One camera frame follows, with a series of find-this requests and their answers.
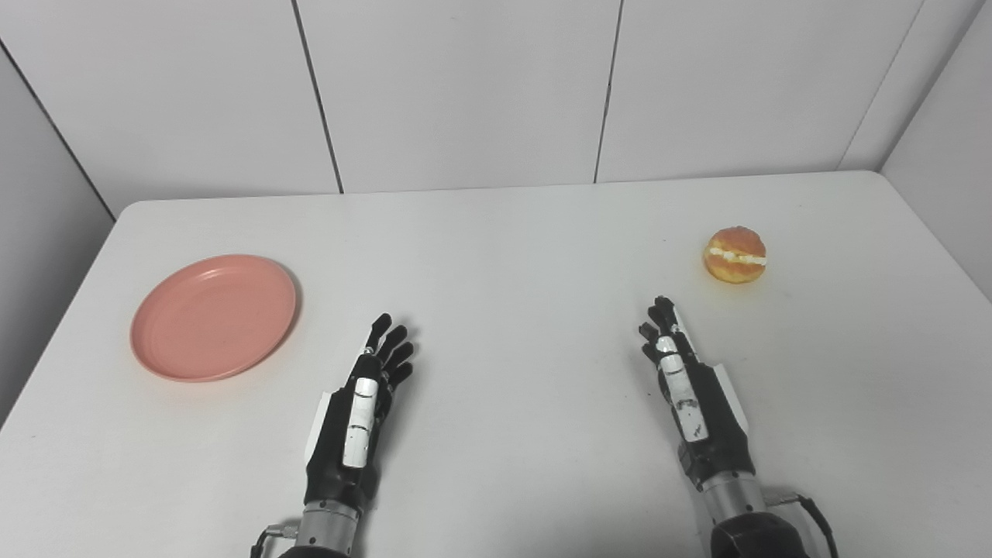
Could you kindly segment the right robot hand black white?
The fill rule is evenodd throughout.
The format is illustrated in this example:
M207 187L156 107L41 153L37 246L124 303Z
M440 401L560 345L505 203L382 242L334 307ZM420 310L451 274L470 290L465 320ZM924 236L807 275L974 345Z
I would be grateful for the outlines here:
M642 353L654 365L660 393L672 410L685 477L701 490L719 474L755 474L744 421L727 384L695 352L673 301L656 297L647 315L639 328Z

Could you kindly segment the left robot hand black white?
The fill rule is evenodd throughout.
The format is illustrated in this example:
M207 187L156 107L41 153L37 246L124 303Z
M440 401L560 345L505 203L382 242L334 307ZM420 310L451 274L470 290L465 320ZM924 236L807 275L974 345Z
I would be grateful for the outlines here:
M408 329L384 313L345 384L327 399L319 433L307 462L304 502L336 502L363 513L375 498L380 473L376 462L381 430L394 393L412 375L415 345Z

